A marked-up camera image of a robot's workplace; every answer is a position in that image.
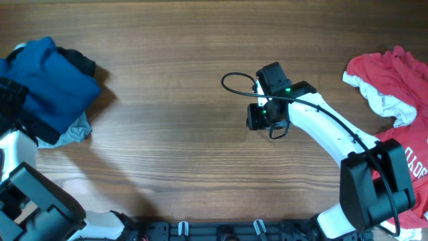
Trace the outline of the blue polo shirt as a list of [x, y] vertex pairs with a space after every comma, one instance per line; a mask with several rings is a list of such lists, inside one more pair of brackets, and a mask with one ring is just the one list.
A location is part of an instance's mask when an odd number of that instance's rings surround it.
[[12, 60], [1, 58], [1, 75], [26, 86], [23, 109], [61, 134], [101, 93], [96, 80], [61, 55], [50, 37], [27, 42]]

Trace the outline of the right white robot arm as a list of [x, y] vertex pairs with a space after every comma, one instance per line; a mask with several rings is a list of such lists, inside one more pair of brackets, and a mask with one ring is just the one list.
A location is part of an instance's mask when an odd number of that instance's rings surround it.
[[333, 110], [306, 82], [291, 85], [256, 80], [248, 106], [251, 130], [288, 130], [294, 125], [308, 133], [340, 168], [338, 203], [314, 218], [310, 237], [337, 240], [392, 219], [415, 205], [405, 151], [394, 139], [380, 141]]

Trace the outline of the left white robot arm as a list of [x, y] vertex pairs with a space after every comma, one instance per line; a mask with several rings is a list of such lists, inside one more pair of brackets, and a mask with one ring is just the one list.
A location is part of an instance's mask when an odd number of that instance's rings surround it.
[[1, 78], [1, 239], [137, 240], [126, 215], [86, 212], [35, 168], [37, 137], [19, 117], [28, 92]]

